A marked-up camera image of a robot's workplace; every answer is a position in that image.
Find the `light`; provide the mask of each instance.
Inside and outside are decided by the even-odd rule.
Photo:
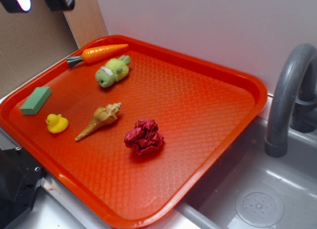
[[[28,12],[31,9],[31,0],[0,0],[7,12]]]
[[[31,0],[17,0],[23,11],[28,12],[31,9]]]

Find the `conch shell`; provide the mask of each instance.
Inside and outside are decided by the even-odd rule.
[[[110,125],[118,120],[117,114],[120,112],[121,103],[108,104],[105,108],[99,107],[91,119],[89,125],[80,133],[75,140],[79,141],[98,128]]]

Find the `stuffed frog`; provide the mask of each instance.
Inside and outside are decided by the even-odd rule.
[[[110,59],[104,66],[100,67],[96,73],[98,84],[103,88],[107,88],[123,79],[129,73],[128,64],[130,61],[130,56]]]

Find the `plastic tray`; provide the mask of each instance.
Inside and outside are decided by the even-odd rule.
[[[125,79],[102,89],[95,73],[107,60],[69,68],[64,59],[6,98],[0,123],[105,223],[130,229],[177,205],[261,111],[267,91],[248,74],[124,36],[98,39],[73,56],[125,43],[122,55],[131,56]],[[37,115],[23,115],[19,108],[41,86],[52,95]],[[118,102],[116,123],[75,142],[99,106]],[[69,120],[66,131],[47,131],[51,113]],[[161,151],[139,156],[126,148],[123,138],[141,118],[158,123]]]

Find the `gray sink basin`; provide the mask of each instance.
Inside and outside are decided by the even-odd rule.
[[[203,228],[317,228],[316,139],[290,130],[286,156],[272,158],[265,133],[257,118],[184,198]]]

